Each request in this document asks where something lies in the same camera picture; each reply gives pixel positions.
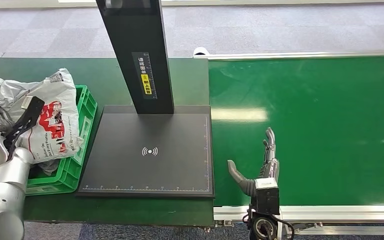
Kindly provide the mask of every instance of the green table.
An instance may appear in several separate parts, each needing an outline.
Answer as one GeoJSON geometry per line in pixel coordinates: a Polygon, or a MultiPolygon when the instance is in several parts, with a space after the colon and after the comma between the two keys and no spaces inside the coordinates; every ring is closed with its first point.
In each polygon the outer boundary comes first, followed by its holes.
{"type": "MultiPolygon", "coordinates": [[[[34,196],[26,199],[25,218],[210,226],[213,205],[249,203],[226,160],[256,177],[269,126],[276,134],[282,206],[384,205],[384,56],[273,57],[169,61],[175,104],[209,101],[212,108],[214,201],[34,196]]],[[[88,85],[99,116],[103,105],[131,104],[115,59],[0,58],[0,77],[40,81],[62,67],[76,84],[88,85]]]]}
{"type": "MultiPolygon", "coordinates": [[[[177,105],[208,105],[208,62],[170,59],[171,86],[177,105]]],[[[115,58],[0,58],[0,78],[39,82],[67,68],[74,83],[87,85],[98,102],[91,149],[104,105],[131,105],[126,83],[115,58]]],[[[24,219],[41,222],[88,222],[132,225],[213,225],[212,199],[138,199],[75,197],[71,194],[31,196],[24,219]]]]}

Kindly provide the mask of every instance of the robotic hand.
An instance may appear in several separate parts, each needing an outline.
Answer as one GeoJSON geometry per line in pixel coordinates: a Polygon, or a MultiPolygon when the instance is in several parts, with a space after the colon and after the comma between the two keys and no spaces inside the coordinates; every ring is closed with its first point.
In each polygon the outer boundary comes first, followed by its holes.
{"type": "Polygon", "coordinates": [[[291,228],[290,240],[294,239],[293,226],[275,215],[280,215],[279,206],[279,161],[275,158],[276,143],[275,134],[269,127],[264,140],[265,153],[264,162],[259,171],[257,179],[245,178],[237,169],[232,160],[227,160],[230,175],[247,196],[251,197],[247,215],[243,217],[244,223],[249,229],[250,240],[275,240],[278,235],[278,223],[286,224],[291,228]]]}
{"type": "Polygon", "coordinates": [[[15,143],[20,135],[36,125],[45,104],[37,97],[26,100],[22,106],[26,111],[13,130],[0,135],[0,240],[24,237],[22,213],[33,155],[25,148],[15,147],[15,143]]]}

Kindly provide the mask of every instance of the sticker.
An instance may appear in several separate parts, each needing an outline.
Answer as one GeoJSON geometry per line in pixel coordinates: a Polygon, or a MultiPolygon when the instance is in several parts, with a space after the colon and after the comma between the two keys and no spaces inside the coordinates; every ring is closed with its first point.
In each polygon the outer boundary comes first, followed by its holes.
{"type": "Polygon", "coordinates": [[[142,95],[144,99],[156,100],[154,77],[152,73],[151,60],[148,52],[132,52],[137,76],[140,80],[142,95]]]}

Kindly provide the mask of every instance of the black scanning platform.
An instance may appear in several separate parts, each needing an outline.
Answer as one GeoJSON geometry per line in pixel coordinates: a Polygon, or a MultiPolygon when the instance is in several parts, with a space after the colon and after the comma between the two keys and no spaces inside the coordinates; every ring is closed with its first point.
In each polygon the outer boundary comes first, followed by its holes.
{"type": "Polygon", "coordinates": [[[211,140],[210,106],[137,114],[107,105],[77,194],[213,198],[211,140]]]}

